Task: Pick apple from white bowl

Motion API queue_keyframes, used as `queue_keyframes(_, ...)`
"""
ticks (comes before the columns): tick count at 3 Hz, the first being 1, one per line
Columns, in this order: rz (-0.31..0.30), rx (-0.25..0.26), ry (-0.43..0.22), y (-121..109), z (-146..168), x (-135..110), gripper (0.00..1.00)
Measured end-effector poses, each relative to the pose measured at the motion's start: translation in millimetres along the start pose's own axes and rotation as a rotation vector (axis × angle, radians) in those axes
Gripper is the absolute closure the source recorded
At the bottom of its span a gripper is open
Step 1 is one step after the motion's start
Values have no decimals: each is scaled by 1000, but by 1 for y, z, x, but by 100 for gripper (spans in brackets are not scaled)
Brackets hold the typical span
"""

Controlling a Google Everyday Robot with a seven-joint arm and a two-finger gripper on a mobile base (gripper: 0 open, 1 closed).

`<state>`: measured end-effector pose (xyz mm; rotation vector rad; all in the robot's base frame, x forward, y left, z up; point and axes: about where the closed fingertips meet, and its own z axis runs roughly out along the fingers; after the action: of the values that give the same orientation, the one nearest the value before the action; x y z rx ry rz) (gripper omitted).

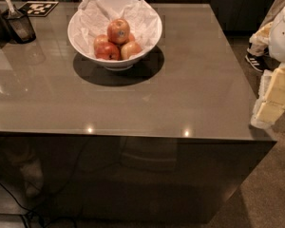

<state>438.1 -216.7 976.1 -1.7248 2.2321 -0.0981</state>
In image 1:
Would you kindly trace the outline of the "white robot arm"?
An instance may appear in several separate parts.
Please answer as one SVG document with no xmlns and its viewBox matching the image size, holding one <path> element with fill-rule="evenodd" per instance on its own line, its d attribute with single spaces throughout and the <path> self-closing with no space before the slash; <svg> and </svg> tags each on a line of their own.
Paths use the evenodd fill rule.
<svg viewBox="0 0 285 228">
<path fill-rule="evenodd" d="M 273 71 L 264 70 L 251 118 L 252 126 L 266 129 L 285 112 L 285 6 L 273 22 L 253 36 L 252 41 L 266 45 L 270 57 L 279 62 Z"/>
</svg>

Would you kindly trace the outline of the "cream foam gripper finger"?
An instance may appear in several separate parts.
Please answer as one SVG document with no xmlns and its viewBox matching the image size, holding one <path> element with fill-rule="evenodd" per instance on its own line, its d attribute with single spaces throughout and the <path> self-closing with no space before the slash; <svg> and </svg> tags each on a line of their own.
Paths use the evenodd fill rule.
<svg viewBox="0 0 285 228">
<path fill-rule="evenodd" d="M 254 105 L 251 125 L 267 129 L 285 112 L 285 63 L 261 76 L 258 99 Z"/>
</svg>

